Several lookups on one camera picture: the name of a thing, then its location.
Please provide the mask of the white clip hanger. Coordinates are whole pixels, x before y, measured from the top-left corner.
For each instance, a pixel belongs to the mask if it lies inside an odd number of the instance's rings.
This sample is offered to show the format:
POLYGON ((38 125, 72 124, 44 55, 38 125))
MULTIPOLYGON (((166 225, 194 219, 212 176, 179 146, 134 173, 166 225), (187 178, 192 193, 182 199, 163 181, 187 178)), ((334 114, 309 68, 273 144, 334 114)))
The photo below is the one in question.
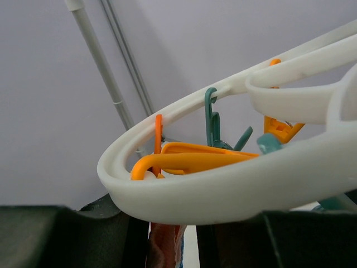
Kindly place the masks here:
POLYGON ((283 121, 324 124, 323 134, 253 160, 180 178, 134 181, 131 153, 154 134, 150 116, 115 140, 97 173, 115 205, 130 216, 164 224, 242 221, 263 210, 285 210, 356 189, 356 67, 332 84, 285 88, 286 83, 356 61, 351 21, 214 83, 215 96, 247 93, 254 109, 283 121))

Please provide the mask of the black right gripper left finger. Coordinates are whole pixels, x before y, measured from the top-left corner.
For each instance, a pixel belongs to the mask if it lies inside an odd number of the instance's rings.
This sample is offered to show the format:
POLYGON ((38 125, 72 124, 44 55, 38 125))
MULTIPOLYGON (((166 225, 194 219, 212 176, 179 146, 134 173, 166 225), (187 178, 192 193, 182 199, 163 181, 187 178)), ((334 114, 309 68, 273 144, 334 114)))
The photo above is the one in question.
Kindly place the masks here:
POLYGON ((1 267, 144 267, 148 222, 109 195, 80 210, 1 206, 1 267))

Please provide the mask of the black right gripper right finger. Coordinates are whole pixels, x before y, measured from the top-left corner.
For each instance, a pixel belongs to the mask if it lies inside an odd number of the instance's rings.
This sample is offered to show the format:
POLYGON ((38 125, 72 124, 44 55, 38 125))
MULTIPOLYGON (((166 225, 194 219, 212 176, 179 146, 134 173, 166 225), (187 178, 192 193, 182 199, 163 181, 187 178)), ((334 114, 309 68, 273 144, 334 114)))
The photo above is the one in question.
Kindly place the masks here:
POLYGON ((197 226, 201 267, 356 267, 356 213, 265 211, 197 226))

